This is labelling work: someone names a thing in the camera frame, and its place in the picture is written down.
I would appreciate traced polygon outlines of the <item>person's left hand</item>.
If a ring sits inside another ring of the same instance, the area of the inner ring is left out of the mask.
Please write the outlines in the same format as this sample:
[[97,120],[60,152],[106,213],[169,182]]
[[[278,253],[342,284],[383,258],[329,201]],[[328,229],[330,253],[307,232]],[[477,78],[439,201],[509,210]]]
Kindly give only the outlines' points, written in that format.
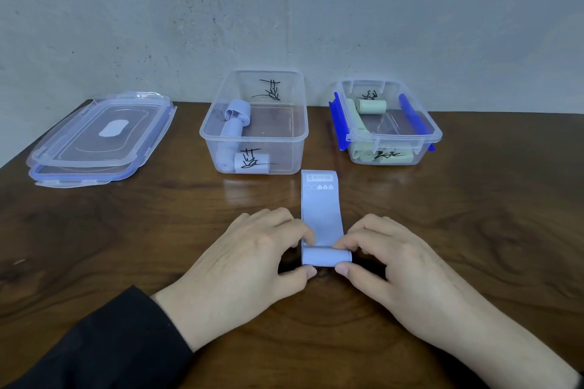
[[281,225],[237,217],[178,281],[153,295],[193,352],[264,312],[277,298],[283,254],[303,239],[300,219]]

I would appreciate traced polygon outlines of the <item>person's right hand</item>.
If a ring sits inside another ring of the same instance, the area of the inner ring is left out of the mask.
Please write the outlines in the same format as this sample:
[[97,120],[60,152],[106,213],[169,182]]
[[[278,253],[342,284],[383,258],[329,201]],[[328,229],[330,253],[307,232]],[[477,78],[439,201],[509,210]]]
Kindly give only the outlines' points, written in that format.
[[429,344],[455,311],[465,305],[479,308],[488,305],[423,239],[400,223],[394,235],[347,231],[333,247],[361,250],[385,265],[389,299],[375,301],[411,334]]

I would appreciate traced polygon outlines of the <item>light blue resistance band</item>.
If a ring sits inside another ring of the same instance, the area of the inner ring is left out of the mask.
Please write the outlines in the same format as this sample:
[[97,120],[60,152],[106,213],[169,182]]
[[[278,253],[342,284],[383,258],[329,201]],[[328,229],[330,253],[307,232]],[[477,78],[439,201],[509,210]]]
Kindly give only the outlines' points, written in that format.
[[351,262],[351,251],[333,247],[344,235],[337,173],[302,170],[301,177],[301,218],[315,236],[314,245],[302,243],[302,265],[335,267],[340,262]]

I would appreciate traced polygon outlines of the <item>person's left forearm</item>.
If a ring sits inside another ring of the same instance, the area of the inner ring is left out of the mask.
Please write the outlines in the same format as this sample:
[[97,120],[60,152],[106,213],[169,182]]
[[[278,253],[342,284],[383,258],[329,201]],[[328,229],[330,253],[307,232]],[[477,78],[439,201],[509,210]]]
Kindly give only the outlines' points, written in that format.
[[159,305],[132,286],[2,389],[175,389],[193,356]]

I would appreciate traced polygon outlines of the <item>person's right forearm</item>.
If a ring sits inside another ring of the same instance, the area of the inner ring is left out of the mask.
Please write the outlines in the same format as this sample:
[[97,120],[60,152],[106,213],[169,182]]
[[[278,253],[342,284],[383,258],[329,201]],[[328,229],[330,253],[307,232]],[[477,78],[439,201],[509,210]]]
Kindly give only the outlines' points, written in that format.
[[582,376],[493,305],[465,305],[431,344],[456,357],[490,389],[579,389]]

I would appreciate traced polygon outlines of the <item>flat folded green band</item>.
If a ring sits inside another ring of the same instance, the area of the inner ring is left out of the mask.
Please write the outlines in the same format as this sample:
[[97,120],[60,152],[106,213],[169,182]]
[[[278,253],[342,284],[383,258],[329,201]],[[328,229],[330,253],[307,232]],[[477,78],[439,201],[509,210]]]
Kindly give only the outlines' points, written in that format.
[[407,165],[412,164],[414,154],[406,149],[377,149],[373,142],[352,142],[349,145],[351,160],[358,164]]

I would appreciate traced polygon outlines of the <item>long rolled blue band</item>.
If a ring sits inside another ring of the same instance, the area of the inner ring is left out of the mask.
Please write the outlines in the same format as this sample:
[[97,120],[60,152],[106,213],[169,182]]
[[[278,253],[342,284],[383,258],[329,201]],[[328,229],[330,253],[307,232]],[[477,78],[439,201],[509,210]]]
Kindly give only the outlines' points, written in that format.
[[220,137],[233,137],[236,140],[219,140],[215,150],[215,168],[223,173],[235,172],[235,155],[239,151],[239,139],[242,136],[244,122],[231,118],[224,122]]

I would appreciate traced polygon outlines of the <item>large clear plastic container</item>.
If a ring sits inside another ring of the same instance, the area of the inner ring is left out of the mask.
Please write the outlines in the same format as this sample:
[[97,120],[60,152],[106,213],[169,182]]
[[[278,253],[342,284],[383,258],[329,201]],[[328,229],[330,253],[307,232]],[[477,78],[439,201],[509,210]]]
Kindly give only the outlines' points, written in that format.
[[309,134],[304,76],[292,70],[232,70],[220,84],[200,127],[214,164],[224,113],[233,99],[251,105],[251,123],[243,128],[235,172],[222,174],[290,175],[301,168]]

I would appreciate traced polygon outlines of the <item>small clear container blue clips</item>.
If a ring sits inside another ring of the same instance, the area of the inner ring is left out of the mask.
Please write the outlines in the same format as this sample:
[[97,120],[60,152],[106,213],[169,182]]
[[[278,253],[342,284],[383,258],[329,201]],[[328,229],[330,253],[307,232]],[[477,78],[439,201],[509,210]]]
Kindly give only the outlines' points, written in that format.
[[[340,80],[336,83],[333,95],[334,99],[329,103],[329,108],[337,144],[341,151],[347,151],[349,155],[350,143],[373,142],[375,151],[377,149],[406,149],[411,150],[414,154],[412,164],[361,165],[382,167],[416,165],[428,151],[434,151],[436,144],[442,140],[442,130],[410,89],[398,80],[360,80],[355,78]],[[360,136],[357,133],[350,134],[347,124],[350,123],[349,126],[352,126],[352,122],[346,115],[347,98],[385,100],[387,102],[387,110],[383,115],[360,115],[365,127],[370,132],[369,136]]]

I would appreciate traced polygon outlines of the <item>long rolled green band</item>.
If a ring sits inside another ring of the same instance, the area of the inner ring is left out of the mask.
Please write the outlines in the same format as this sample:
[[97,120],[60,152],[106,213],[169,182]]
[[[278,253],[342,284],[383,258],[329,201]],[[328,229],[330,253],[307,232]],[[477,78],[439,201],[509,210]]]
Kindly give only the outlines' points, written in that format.
[[346,115],[349,121],[352,122],[352,126],[349,126],[350,123],[347,124],[351,135],[355,135],[356,133],[360,136],[370,135],[370,132],[365,127],[361,116],[357,112],[354,100],[351,98],[346,99]]

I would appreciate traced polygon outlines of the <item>loosely rolled blue band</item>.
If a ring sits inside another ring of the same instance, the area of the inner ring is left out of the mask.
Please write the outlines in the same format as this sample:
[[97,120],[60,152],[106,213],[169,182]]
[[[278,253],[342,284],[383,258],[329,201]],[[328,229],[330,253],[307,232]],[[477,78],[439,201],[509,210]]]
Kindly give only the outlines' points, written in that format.
[[242,122],[243,127],[251,123],[251,105],[242,99],[233,99],[227,106],[224,118],[226,121],[237,119]]

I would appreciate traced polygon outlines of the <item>clear plastic container lid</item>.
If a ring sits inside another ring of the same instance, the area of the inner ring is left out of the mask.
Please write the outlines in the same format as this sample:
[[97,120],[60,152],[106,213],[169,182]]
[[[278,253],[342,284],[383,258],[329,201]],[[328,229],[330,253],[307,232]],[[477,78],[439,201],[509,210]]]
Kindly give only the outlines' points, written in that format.
[[139,150],[136,159],[131,163],[115,167],[52,167],[35,164],[29,168],[28,175],[38,186],[49,188],[77,188],[84,186],[104,185],[113,181],[122,181],[134,175],[150,158],[158,144],[164,138],[174,119],[177,106],[165,111],[166,122],[158,125]]
[[30,168],[110,168],[132,163],[164,127],[173,103],[155,92],[94,99],[53,127],[31,151]]

